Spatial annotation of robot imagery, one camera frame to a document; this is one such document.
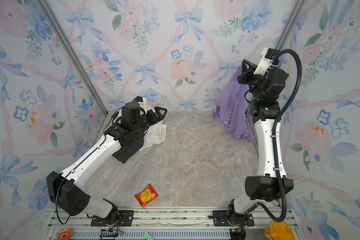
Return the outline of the purple t-shirt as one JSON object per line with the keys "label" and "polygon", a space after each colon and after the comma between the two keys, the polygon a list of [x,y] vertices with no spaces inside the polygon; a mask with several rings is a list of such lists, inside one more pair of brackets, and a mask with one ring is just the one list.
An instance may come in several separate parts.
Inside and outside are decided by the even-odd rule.
{"label": "purple t-shirt", "polygon": [[247,101],[245,93],[247,85],[239,84],[238,77],[242,67],[238,67],[225,87],[214,99],[213,119],[223,123],[225,131],[233,134],[236,139],[253,141],[254,135],[246,122]]}

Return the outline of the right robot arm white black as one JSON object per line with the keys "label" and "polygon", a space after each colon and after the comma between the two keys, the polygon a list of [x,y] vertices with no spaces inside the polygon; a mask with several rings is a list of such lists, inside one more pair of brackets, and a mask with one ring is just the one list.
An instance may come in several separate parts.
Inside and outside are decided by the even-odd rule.
{"label": "right robot arm white black", "polygon": [[287,214],[286,194],[294,187],[287,178],[280,155],[280,119],[283,114],[278,98],[285,88],[288,74],[266,64],[259,72],[259,65],[242,62],[239,84],[247,85],[253,95],[250,116],[256,131],[259,152],[259,167],[256,176],[245,180],[245,193],[231,201],[227,217],[231,224],[249,217],[261,207],[275,222],[282,222]]}

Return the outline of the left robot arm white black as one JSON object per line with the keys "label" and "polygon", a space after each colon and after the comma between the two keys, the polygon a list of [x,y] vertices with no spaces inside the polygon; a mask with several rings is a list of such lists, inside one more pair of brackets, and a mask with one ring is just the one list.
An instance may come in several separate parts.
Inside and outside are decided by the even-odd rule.
{"label": "left robot arm white black", "polygon": [[83,191],[92,174],[109,158],[121,163],[143,147],[148,129],[163,121],[168,110],[154,107],[147,110],[142,101],[134,99],[116,110],[107,128],[95,145],[61,172],[47,178],[50,201],[69,216],[86,214],[102,224],[112,226],[119,220],[118,207],[106,199],[98,199]]}

